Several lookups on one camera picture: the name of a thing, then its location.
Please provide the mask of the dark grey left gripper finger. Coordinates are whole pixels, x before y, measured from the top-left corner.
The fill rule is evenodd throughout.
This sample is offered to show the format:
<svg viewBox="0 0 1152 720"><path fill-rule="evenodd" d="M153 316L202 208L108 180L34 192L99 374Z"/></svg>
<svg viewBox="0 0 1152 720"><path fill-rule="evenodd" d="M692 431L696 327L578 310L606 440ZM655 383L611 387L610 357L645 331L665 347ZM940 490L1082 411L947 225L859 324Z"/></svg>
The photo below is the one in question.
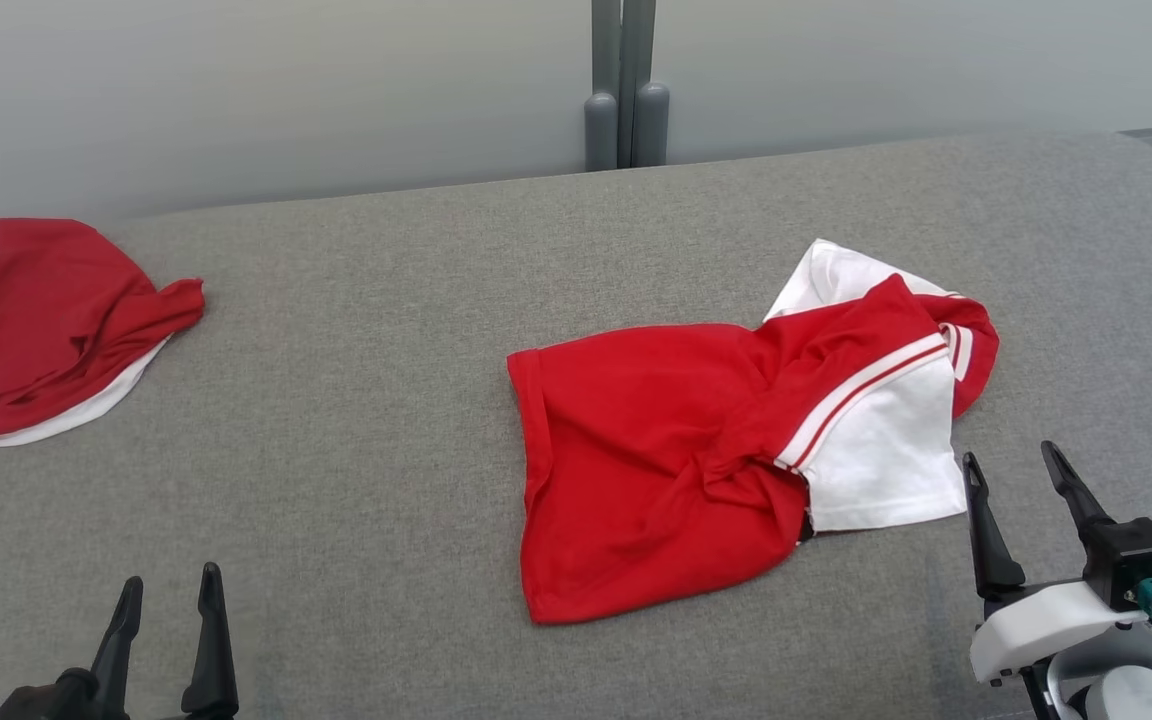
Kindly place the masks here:
<svg viewBox="0 0 1152 720"><path fill-rule="evenodd" d="M97 651L91 673L99 688L92 698L93 717L128 717L126 694L132 641L141 632L143 582L131 577L120 593L108 629Z"/></svg>
<svg viewBox="0 0 1152 720"><path fill-rule="evenodd" d="M191 682L182 694L180 711L187 719L233 719L241 710L241 698L223 578L217 562L204 564L197 609L200 614L200 638Z"/></svg>

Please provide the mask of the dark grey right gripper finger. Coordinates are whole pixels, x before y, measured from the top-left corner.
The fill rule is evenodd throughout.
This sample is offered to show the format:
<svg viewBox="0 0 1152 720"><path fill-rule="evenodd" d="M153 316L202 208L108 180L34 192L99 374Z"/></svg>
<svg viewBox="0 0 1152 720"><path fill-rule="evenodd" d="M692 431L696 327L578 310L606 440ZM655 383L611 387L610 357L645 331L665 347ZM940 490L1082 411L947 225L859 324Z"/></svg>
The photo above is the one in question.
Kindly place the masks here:
<svg viewBox="0 0 1152 720"><path fill-rule="evenodd" d="M1076 473L1064 450L1053 441L1043 441L1041 454L1052 487L1068 506L1079 541L1087 546L1094 528L1115 525L1116 521L1102 509L1101 502Z"/></svg>
<svg viewBox="0 0 1152 720"><path fill-rule="evenodd" d="M1025 588L1026 574L1011 558L990 506L990 487L973 452L963 455L975 592L986 602L1005 602Z"/></svg>

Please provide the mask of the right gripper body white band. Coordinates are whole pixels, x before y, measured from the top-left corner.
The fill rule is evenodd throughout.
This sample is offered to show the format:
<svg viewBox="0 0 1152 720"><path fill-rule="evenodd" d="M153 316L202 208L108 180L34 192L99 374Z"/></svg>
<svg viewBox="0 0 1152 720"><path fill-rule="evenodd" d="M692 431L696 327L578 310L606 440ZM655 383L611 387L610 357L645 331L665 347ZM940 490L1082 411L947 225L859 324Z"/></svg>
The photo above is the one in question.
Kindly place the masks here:
<svg viewBox="0 0 1152 720"><path fill-rule="evenodd" d="M1152 634L1142 611L1112 611L1087 584L1043 588L993 612L973 634L969 659L980 684L1051 660L1056 682L1102 676L1116 667L1152 669Z"/></svg>

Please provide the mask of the red shorts with white stripe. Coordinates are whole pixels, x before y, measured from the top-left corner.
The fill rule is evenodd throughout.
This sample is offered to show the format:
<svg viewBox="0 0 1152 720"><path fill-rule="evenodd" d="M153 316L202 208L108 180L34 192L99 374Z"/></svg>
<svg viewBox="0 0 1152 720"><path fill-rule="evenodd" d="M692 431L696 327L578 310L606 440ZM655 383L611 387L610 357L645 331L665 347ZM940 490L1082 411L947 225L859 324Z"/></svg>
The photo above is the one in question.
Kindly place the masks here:
<svg viewBox="0 0 1152 720"><path fill-rule="evenodd" d="M91 225L0 218L0 447L109 414L205 306L200 279L156 287Z"/></svg>

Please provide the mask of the red shirt with white sleeves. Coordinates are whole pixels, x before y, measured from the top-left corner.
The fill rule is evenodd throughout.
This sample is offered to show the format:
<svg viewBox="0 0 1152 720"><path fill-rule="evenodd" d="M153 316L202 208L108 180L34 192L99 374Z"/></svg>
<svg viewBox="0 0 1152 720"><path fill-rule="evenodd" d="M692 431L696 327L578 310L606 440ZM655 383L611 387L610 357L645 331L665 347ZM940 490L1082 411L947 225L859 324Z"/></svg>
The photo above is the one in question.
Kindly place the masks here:
<svg viewBox="0 0 1152 720"><path fill-rule="evenodd" d="M965 511L952 424L998 350L980 302L817 240L758 328L646 325L509 355L532 623L722 591L814 535Z"/></svg>

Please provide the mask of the grey metal partition post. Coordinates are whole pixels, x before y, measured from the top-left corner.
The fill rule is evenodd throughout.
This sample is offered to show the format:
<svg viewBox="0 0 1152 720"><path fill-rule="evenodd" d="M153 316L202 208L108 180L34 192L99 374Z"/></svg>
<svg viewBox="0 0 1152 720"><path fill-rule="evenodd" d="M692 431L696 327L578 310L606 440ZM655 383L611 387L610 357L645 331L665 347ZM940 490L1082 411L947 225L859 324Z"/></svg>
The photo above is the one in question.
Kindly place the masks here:
<svg viewBox="0 0 1152 720"><path fill-rule="evenodd" d="M585 170L662 167L669 90L652 78L657 0L591 0L591 94Z"/></svg>

